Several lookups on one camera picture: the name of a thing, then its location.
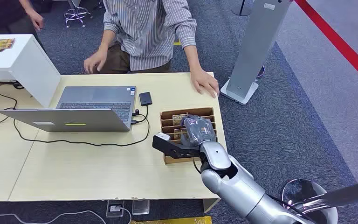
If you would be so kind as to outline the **bystander person's hand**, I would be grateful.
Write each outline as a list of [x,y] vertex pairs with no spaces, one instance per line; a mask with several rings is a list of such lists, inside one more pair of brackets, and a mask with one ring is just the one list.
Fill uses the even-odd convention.
[[40,31],[44,27],[44,18],[34,9],[27,9],[26,13],[30,17],[34,28]]

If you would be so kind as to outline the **person's left hand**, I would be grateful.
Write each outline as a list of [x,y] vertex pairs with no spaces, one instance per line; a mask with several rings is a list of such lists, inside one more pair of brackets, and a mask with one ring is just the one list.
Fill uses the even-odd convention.
[[206,90],[213,98],[216,98],[220,94],[218,81],[205,72],[202,68],[192,68],[190,69],[191,73],[191,82],[200,94],[203,93],[203,90]]

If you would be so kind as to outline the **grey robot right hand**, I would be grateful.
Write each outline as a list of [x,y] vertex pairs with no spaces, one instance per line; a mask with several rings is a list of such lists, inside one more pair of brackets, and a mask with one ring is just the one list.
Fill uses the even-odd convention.
[[205,141],[217,141],[210,119],[198,115],[186,115],[181,119],[180,125],[186,129],[186,134],[180,136],[184,146],[195,147]]

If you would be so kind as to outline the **person's right hand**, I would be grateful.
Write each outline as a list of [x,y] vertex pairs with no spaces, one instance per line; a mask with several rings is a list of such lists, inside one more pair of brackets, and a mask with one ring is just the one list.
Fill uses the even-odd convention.
[[107,59],[107,49],[99,49],[96,53],[88,57],[83,62],[86,74],[96,74],[102,71]]

